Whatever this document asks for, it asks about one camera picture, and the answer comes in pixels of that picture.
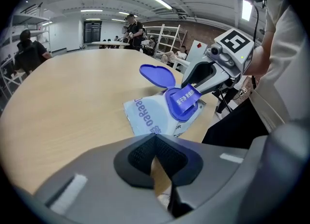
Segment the brick wall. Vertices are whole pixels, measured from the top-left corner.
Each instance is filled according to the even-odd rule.
[[[162,24],[165,24],[165,26],[170,27],[177,27],[178,25],[181,25],[183,30],[187,30],[187,34],[183,42],[183,45],[186,46],[187,50],[191,48],[194,40],[201,41],[210,46],[214,43],[214,38],[225,32],[222,29],[209,25],[188,21],[152,21],[143,24],[145,26],[161,26]],[[174,46],[179,47],[179,45],[180,43],[176,42]]]

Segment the wooden table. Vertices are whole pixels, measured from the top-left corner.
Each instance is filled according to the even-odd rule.
[[[119,41],[96,41],[92,42],[92,45],[106,45],[106,46],[129,46],[129,43]]]
[[[165,66],[177,83],[182,74],[135,50],[83,50],[49,59],[19,86],[0,118],[1,163],[11,181],[30,193],[83,152],[133,137],[123,103],[162,88],[139,73],[142,64]],[[180,138],[201,142],[217,99]],[[155,191],[169,185],[163,170],[152,174]]]

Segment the robotic arm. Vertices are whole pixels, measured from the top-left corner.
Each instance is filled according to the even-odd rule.
[[[203,95],[232,88],[239,82],[252,61],[254,42],[236,29],[230,29],[207,48],[205,56],[192,61],[186,69],[182,88],[188,83]]]

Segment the doorway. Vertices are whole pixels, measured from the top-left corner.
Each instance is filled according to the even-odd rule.
[[[84,43],[100,41],[101,21],[84,21]]]

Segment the blue plastic lid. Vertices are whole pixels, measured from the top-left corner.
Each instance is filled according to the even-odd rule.
[[[139,72],[148,81],[161,88],[171,88],[175,86],[175,78],[171,71],[163,66],[154,66],[151,64],[143,64],[140,66]]]

